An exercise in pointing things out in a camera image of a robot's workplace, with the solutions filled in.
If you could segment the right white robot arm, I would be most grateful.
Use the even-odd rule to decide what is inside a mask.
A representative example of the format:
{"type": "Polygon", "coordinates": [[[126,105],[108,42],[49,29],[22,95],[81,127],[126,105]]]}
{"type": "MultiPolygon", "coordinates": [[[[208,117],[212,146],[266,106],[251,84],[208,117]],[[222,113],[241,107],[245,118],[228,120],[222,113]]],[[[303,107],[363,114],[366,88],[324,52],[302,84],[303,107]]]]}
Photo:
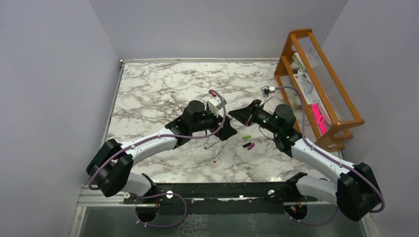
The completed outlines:
{"type": "Polygon", "coordinates": [[[245,126],[257,124],[274,135],[277,149],[296,158],[322,173],[327,180],[301,175],[285,187],[286,197],[297,201],[309,196],[335,205],[352,221],[359,221],[366,214],[382,211],[385,207],[372,169],[365,163],[353,164],[317,147],[294,129],[296,118],[287,104],[276,106],[273,113],[264,110],[260,100],[229,112],[245,126]]]}

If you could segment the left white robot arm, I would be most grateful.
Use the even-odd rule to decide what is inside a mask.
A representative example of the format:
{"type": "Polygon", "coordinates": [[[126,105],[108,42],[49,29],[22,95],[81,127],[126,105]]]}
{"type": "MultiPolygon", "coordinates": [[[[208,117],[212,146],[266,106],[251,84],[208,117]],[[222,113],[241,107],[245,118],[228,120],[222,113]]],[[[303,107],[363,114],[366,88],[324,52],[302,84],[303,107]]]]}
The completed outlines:
{"type": "Polygon", "coordinates": [[[142,202],[151,202],[155,198],[155,183],[148,175],[132,173],[131,169],[158,153],[183,146],[194,139],[196,132],[205,131],[204,138],[216,136],[221,141],[237,134],[230,118],[219,114],[225,105],[226,101],[218,97],[205,104],[193,100],[179,117],[152,135],[122,143],[107,140],[86,168],[89,187],[100,190],[105,197],[125,192],[136,195],[142,202]]]}

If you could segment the white marker pen red end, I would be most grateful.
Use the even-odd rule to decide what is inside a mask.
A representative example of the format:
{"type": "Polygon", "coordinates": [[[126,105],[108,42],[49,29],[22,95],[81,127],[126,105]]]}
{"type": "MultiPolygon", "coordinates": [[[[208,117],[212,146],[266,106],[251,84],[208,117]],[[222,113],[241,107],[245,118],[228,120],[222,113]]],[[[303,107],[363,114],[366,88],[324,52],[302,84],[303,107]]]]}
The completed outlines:
{"type": "Polygon", "coordinates": [[[227,143],[227,141],[224,141],[223,144],[221,145],[219,151],[217,152],[217,154],[216,154],[216,156],[215,156],[215,158],[213,160],[213,163],[217,163],[217,161],[218,161],[218,159],[219,159],[219,157],[220,157],[220,155],[221,155],[221,153],[222,153],[222,151],[223,151],[226,143],[227,143]]]}

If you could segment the grey marker pen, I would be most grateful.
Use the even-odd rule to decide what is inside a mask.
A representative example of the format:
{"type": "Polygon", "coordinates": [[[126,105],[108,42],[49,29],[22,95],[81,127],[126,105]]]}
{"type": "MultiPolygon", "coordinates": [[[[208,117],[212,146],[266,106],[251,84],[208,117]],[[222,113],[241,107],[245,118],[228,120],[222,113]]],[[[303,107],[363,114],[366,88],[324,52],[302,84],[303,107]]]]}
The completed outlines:
{"type": "Polygon", "coordinates": [[[219,142],[219,140],[212,141],[211,143],[207,144],[204,147],[204,149],[207,150],[207,149],[211,148],[213,145],[217,144],[218,142],[219,142]]]}

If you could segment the white packaged item in rack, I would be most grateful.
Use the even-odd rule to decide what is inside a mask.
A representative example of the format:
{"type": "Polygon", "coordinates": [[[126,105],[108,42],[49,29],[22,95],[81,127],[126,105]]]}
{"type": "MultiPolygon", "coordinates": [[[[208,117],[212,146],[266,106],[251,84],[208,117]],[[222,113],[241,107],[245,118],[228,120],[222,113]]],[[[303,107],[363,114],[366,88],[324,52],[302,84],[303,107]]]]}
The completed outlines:
{"type": "Polygon", "coordinates": [[[295,52],[292,56],[292,63],[290,64],[293,70],[293,77],[300,88],[302,95],[307,104],[320,104],[321,98],[304,66],[300,55],[295,52]]]}

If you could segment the orange wooden rack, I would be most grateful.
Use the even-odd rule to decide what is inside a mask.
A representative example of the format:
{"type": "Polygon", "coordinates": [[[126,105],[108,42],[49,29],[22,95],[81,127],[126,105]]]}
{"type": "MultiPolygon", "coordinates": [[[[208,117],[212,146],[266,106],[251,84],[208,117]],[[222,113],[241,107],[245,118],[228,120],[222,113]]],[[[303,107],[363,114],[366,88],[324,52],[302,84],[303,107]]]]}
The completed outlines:
{"type": "Polygon", "coordinates": [[[285,90],[286,86],[293,86],[302,94],[290,66],[295,52],[300,55],[321,98],[321,103],[318,105],[326,118],[328,131],[322,135],[310,105],[306,103],[302,95],[303,101],[300,106],[305,109],[316,144],[330,152],[341,151],[344,149],[344,142],[353,138],[350,129],[363,125],[365,121],[358,113],[310,28],[289,32],[274,71],[274,77],[278,85],[282,87],[280,91],[286,104],[297,111],[297,94],[294,91],[285,90]]]}

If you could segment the black mounting rail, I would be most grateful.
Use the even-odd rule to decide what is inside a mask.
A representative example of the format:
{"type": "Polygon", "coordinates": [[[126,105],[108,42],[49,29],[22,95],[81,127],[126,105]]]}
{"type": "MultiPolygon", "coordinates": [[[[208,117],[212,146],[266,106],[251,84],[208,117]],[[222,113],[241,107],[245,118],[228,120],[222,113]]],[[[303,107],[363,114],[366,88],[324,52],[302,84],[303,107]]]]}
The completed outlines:
{"type": "Polygon", "coordinates": [[[291,182],[157,183],[145,197],[131,194],[124,204],[156,215],[284,214],[285,205],[316,202],[291,182]]]}

